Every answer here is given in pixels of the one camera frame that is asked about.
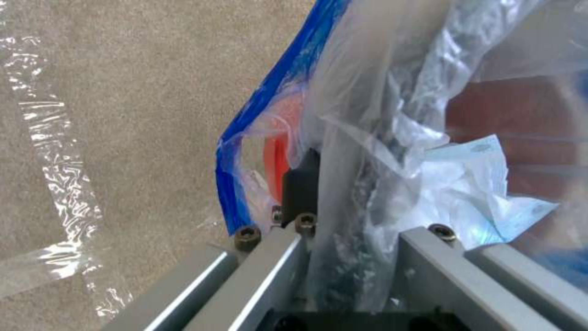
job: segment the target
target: hex socket screw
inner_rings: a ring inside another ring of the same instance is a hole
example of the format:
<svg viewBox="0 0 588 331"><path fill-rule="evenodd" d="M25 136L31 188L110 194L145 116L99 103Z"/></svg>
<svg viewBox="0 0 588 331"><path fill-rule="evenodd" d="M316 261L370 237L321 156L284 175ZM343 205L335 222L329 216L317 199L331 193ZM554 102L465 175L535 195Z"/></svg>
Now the hex socket screw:
<svg viewBox="0 0 588 331"><path fill-rule="evenodd" d="M240 251L252 251L261 241L261 231L256 226L245 225L235 233L235 248Z"/></svg>

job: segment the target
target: machine part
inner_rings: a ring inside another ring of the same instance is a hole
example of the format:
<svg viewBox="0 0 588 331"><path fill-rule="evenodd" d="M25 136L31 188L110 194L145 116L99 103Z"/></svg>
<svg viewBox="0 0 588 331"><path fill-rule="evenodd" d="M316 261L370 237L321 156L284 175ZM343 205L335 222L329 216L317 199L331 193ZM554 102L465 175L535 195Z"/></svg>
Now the machine part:
<svg viewBox="0 0 588 331"><path fill-rule="evenodd" d="M294 219L296 232L303 236L313 237L316 230L316 215L312 213L302 213Z"/></svg>
<svg viewBox="0 0 588 331"><path fill-rule="evenodd" d="M257 331L467 331L450 313L268 312Z"/></svg>
<svg viewBox="0 0 588 331"><path fill-rule="evenodd" d="M557 330L543 316L419 227L400 234L392 296L409 311L453 312L472 330Z"/></svg>
<svg viewBox="0 0 588 331"><path fill-rule="evenodd" d="M588 295L506 244L466 258L562 330L588 330Z"/></svg>
<svg viewBox="0 0 588 331"><path fill-rule="evenodd" d="M273 229L184 330L254 330L290 303L307 263L302 237Z"/></svg>
<svg viewBox="0 0 588 331"><path fill-rule="evenodd" d="M446 243L450 243L457 239L455 232L453 232L450 227L443 224L431 224L429 225L429 231Z"/></svg>
<svg viewBox="0 0 588 331"><path fill-rule="evenodd" d="M282 224L282 206L272 206L272 224Z"/></svg>
<svg viewBox="0 0 588 331"><path fill-rule="evenodd" d="M317 214L320 155L309 150L300 166L282 177L282 227L302 213Z"/></svg>
<svg viewBox="0 0 588 331"><path fill-rule="evenodd" d="M201 245L103 330L179 330L236 268L234 255L210 245Z"/></svg>
<svg viewBox="0 0 588 331"><path fill-rule="evenodd" d="M261 231L256 226L245 225L235 233L235 248L240 251L252 251L261 241Z"/></svg>

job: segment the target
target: plastic wrap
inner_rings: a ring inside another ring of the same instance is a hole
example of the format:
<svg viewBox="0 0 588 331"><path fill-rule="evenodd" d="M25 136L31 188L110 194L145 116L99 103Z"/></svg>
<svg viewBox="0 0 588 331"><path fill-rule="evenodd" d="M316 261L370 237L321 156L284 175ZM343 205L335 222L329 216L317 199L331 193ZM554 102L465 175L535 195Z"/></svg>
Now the plastic wrap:
<svg viewBox="0 0 588 331"><path fill-rule="evenodd" d="M11 4L0 2L2 79L12 89L66 240L0 262L0 297L76 273L83 276L98 316L112 318L130 300L102 227L102 211L83 167L66 104L53 92L42 41L16 27ZM109 265L104 257L109 256Z"/></svg>
<svg viewBox="0 0 588 331"><path fill-rule="evenodd" d="M493 48L473 80L560 75L588 68L588 2L553 0Z"/></svg>
<svg viewBox="0 0 588 331"><path fill-rule="evenodd" d="M309 91L309 109L326 122L309 266L318 309L384 306L424 150L447 142L447 102L538 3L456 1L445 17L443 10L422 16L414 2L352 2Z"/></svg>
<svg viewBox="0 0 588 331"><path fill-rule="evenodd" d="M294 139L298 136L294 118L302 111L305 85L315 61L347 3L348 0L317 1L290 47L219 139L216 185L229 234L254 222L262 230L269 228L271 207L277 203L277 196L270 192L276 192L276 183L268 185L256 170L242 165L242 141L247 137L291 137L288 161L299 162L304 151Z"/></svg>
<svg viewBox="0 0 588 331"><path fill-rule="evenodd" d="M309 148L320 151L312 304L380 310L398 233L427 225L405 222L423 198L426 151L496 134L509 194L525 202L524 212L499 215L494 230L503 233L468 245L509 241L536 221L510 220L557 207L513 245L574 284L588 283L588 84L585 75L561 74L585 66L585 8L578 0L317 1L219 141L216 177L229 232L253 221L264 228L279 203L279 168L297 165ZM545 74L552 77L537 77ZM246 137L269 138L264 153L286 154L287 164L266 164L265 178L245 170Z"/></svg>

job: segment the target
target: plastic bag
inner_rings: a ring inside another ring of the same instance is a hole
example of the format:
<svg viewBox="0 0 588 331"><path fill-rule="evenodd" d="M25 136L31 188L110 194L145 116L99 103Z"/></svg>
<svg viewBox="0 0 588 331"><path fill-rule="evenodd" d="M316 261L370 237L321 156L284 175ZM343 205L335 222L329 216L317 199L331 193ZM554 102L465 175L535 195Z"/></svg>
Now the plastic bag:
<svg viewBox="0 0 588 331"><path fill-rule="evenodd" d="M247 136L258 136L286 143L289 161L299 162L302 157L294 138L298 127L291 118L297 118L301 107L276 107L280 100L294 104L304 98L305 84L314 70L314 64L336 21L343 14L349 0L319 0L311 10L302 29L284 55L263 80L251 99L243 106L223 133L216 149L216 185L220 205L229 234L254 220L262 230L269 228L270 211L276 203L278 185L269 185L258 173L241 167L241 143ZM276 147L265 148L270 153ZM281 167L268 167L273 170ZM255 211L257 218L252 217Z"/></svg>

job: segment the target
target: brown surface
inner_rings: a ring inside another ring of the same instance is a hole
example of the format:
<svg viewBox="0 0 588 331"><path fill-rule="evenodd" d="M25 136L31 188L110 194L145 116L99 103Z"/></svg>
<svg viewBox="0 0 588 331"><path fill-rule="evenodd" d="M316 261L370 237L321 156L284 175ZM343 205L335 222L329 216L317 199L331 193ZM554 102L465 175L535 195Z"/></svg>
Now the brown surface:
<svg viewBox="0 0 588 331"><path fill-rule="evenodd" d="M22 1L52 61L135 297L194 243L225 236L216 140L295 36L311 0ZM0 259L65 239L26 126L0 82ZM0 329L96 329L81 276L0 300Z"/></svg>

